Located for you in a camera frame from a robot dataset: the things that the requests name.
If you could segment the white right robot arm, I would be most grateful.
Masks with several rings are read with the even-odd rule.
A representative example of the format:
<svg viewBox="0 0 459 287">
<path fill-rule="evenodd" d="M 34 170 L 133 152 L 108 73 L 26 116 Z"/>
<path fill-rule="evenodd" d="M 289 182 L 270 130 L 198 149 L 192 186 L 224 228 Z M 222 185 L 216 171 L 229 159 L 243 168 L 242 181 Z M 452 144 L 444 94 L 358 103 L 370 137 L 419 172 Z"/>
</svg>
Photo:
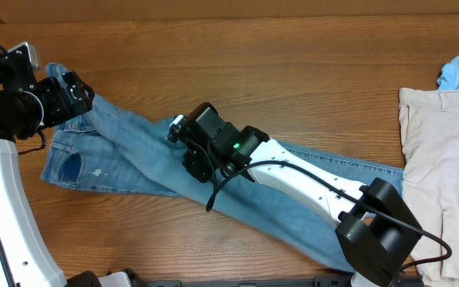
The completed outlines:
<svg viewBox="0 0 459 287">
<path fill-rule="evenodd" d="M 352 284 L 392 286 L 417 244 L 418 221 L 387 181 L 370 184 L 333 175 L 287 151 L 250 126 L 237 130 L 216 120 L 199 124 L 178 116 L 167 138 L 189 149 L 183 164 L 201 182 L 221 169 L 274 188 L 315 211 L 335 229 L 343 255 L 355 269 Z"/>
</svg>

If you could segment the light blue denim jeans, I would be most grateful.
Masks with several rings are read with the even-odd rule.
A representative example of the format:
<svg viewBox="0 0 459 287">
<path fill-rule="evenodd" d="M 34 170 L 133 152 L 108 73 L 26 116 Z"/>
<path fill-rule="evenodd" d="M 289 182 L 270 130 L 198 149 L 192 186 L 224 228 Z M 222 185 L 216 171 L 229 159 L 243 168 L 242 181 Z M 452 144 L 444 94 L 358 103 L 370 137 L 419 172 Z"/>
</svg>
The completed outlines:
<svg viewBox="0 0 459 287">
<path fill-rule="evenodd" d="M 96 95 L 92 111 L 56 126 L 41 179 L 79 191 L 184 197 L 204 204 L 213 186 L 182 165 L 185 146 L 167 140 L 171 121 L 152 123 Z M 329 268 L 353 270 L 334 227 L 276 189 L 239 176 L 220 191 L 214 208 Z"/>
</svg>

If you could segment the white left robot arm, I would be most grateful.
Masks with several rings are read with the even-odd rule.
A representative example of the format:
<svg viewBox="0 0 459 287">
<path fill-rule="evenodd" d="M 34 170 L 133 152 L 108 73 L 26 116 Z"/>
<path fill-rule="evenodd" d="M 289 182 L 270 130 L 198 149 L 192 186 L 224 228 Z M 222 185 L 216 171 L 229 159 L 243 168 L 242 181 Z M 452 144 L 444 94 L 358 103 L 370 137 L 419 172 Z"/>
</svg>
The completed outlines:
<svg viewBox="0 0 459 287">
<path fill-rule="evenodd" d="M 95 93 L 75 72 L 37 81 L 40 67 L 28 42 L 12 49 L 0 45 L 0 286 L 96 287 L 100 282 L 91 271 L 67 278 L 47 250 L 23 188 L 15 143 L 90 111 Z"/>
</svg>

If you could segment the beige folded trousers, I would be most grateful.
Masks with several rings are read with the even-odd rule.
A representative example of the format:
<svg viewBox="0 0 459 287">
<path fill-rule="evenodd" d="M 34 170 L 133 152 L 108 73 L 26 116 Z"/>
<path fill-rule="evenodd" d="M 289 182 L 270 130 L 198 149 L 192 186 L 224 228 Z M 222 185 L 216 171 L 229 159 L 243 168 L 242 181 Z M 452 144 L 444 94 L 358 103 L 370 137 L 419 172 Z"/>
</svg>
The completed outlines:
<svg viewBox="0 0 459 287">
<path fill-rule="evenodd" d="M 403 198 L 422 229 L 453 251 L 418 272 L 426 285 L 459 286 L 459 91 L 401 88 L 399 123 Z"/>
</svg>

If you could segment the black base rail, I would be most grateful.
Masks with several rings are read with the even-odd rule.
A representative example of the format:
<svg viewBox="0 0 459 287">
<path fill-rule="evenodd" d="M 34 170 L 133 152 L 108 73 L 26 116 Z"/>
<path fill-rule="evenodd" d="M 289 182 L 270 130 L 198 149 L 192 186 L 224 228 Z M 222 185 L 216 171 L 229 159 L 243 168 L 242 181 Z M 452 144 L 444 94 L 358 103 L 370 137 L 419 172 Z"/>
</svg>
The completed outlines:
<svg viewBox="0 0 459 287">
<path fill-rule="evenodd" d="M 146 287 L 351 287 L 352 275 L 323 275 L 313 279 L 257 280 L 257 281 L 193 281 L 179 280 L 145 281 L 132 269 L 122 269 L 130 279 L 131 286 Z"/>
</svg>

